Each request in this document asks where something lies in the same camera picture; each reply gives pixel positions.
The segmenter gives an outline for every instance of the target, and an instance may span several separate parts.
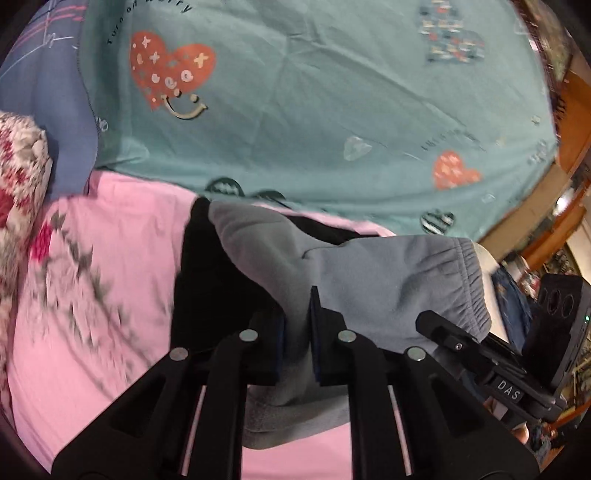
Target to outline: pink bedsheet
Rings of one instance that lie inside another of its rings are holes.
[[[193,200],[179,187],[95,172],[88,197],[60,199],[41,215],[20,288],[8,379],[18,433],[47,469],[167,353]],[[243,470],[253,480],[342,480],[350,478],[350,462],[343,426],[275,449],[245,450]]]

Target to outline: floral pillow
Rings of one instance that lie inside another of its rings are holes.
[[[11,422],[6,375],[10,315],[18,266],[26,257],[50,173],[45,132],[31,117],[0,112],[0,408]]]

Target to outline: floral pattern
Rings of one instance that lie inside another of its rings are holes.
[[[49,255],[49,243],[51,242],[51,227],[44,223],[35,241],[31,244],[31,258],[37,262],[43,262]]]
[[[0,408],[10,421],[6,375],[10,314],[18,266],[26,257],[50,171],[45,132],[30,117],[0,112]]]
[[[56,332],[95,387],[114,400],[153,361],[136,347],[123,307],[107,302],[109,287],[93,266],[92,246],[74,238],[65,223],[56,210],[31,243],[29,288],[20,305],[31,341]]]

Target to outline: heart print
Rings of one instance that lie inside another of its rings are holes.
[[[216,67],[216,55],[198,43],[169,53],[158,35],[142,30],[131,38],[129,62],[135,84],[156,110],[163,103],[162,95],[178,96],[203,85]]]
[[[478,170],[469,170],[460,156],[452,151],[443,152],[433,166],[433,180],[437,190],[454,189],[482,180]]]

